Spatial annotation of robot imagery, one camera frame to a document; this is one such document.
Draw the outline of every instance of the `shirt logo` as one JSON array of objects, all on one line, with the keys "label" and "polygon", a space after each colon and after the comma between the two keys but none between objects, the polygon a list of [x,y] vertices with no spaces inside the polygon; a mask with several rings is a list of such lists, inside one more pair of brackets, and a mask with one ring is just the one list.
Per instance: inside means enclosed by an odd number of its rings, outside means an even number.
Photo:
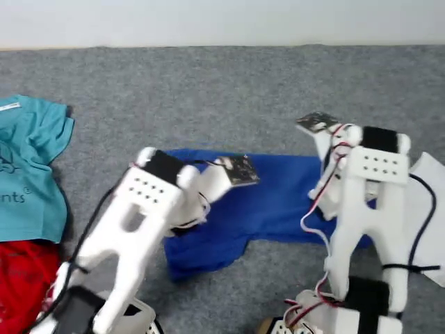
[{"label": "shirt logo", "polygon": [[14,166],[11,149],[7,145],[0,143],[0,173],[13,174],[17,169],[20,168]]}]

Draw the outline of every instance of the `clothing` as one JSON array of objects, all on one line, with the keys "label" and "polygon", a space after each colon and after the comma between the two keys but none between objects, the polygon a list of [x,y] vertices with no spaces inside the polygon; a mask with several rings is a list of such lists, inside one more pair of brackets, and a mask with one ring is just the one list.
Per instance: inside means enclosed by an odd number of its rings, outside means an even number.
[{"label": "clothing", "polygon": [[48,166],[68,145],[67,106],[23,95],[0,100],[0,241],[60,242],[65,199]]},{"label": "clothing", "polygon": [[18,334],[37,318],[60,265],[50,241],[0,243],[0,333]]},{"label": "clothing", "polygon": [[[213,161],[218,156],[230,155],[187,149],[169,153],[184,161]],[[212,204],[205,224],[165,240],[173,280],[228,266],[242,256],[249,240],[322,242],[300,227],[300,219],[312,203],[307,194],[320,178],[319,159],[267,154],[249,157],[260,177],[259,184],[232,189]],[[336,220],[325,221],[318,210],[306,220],[309,227],[319,228],[328,236],[335,223]],[[369,244],[366,237],[359,245]]]}]

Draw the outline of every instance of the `red cloth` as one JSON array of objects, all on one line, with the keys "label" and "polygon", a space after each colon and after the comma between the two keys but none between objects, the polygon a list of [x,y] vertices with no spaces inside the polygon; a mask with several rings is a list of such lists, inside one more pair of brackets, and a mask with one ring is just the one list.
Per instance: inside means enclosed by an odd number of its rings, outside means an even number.
[{"label": "red cloth", "polygon": [[0,243],[0,334],[22,334],[35,321],[59,265],[49,241]]}]

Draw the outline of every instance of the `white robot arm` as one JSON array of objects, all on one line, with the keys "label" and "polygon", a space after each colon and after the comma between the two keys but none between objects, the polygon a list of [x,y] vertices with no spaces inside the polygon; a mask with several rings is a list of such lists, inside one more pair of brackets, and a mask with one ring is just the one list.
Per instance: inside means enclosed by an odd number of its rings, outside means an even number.
[{"label": "white robot arm", "polygon": [[[162,151],[145,148],[81,245],[74,259],[78,270],[70,270],[74,264],[69,262],[58,270],[53,298],[57,300],[63,293],[63,300],[31,333],[155,334],[153,309],[134,296],[162,238],[175,228],[203,222],[207,206],[231,188],[258,181],[246,156],[219,158],[209,162],[201,174],[196,167]],[[143,220],[134,230],[130,226],[137,213]],[[101,298],[81,283],[111,254],[119,257],[115,284],[111,293]]]},{"label": "white robot arm", "polygon": [[[391,314],[407,303],[403,215],[410,139],[386,129],[342,125],[320,113],[300,119],[298,126],[315,138],[324,161],[309,197],[327,220],[337,216],[325,261],[332,294],[303,291],[285,315],[290,319],[276,321],[271,333],[401,334],[402,323]],[[382,280],[349,276],[350,256],[364,234],[384,265]]]}]

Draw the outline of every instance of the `blue t-shirt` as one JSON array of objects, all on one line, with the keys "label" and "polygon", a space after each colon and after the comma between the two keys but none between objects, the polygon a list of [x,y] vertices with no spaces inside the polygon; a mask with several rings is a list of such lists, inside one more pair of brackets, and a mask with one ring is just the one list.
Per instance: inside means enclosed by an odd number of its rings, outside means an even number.
[{"label": "blue t-shirt", "polygon": [[65,199],[48,166],[70,142],[67,106],[23,95],[0,100],[0,241],[60,242]]},{"label": "blue t-shirt", "polygon": [[[208,150],[174,150],[169,152],[184,160],[211,160],[226,152]],[[211,206],[205,224],[192,228],[180,237],[166,238],[165,254],[173,280],[228,266],[242,256],[250,240],[321,243],[318,235],[306,233],[300,219],[312,201],[307,193],[320,179],[318,157],[249,154],[260,182],[235,188]],[[325,221],[316,210],[306,220],[331,236],[336,219]],[[368,246],[363,238],[359,246]]]}]

